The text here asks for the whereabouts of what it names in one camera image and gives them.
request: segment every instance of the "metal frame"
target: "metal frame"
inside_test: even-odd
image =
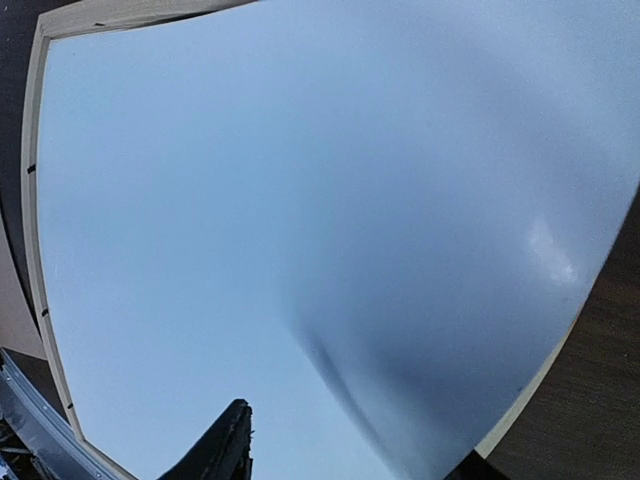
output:
[[[135,477],[92,445],[84,436],[73,407],[47,303],[38,236],[37,154],[40,104],[47,52],[52,40],[127,30],[205,15],[255,0],[83,0],[40,15],[36,26],[24,102],[21,182],[24,238],[29,282],[44,350],[58,394],[77,441],[121,478]]]
[[[119,472],[99,461],[80,443],[69,424],[2,351],[0,409],[2,418],[44,467],[58,478],[118,480]]]

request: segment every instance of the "dark wall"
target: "dark wall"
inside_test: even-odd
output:
[[[27,272],[20,193],[24,92],[38,15],[74,1],[0,1],[0,215],[32,315],[33,299]]]

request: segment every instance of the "wooden surface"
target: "wooden surface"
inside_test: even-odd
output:
[[[640,479],[640,198],[549,374],[489,461],[513,480]]]

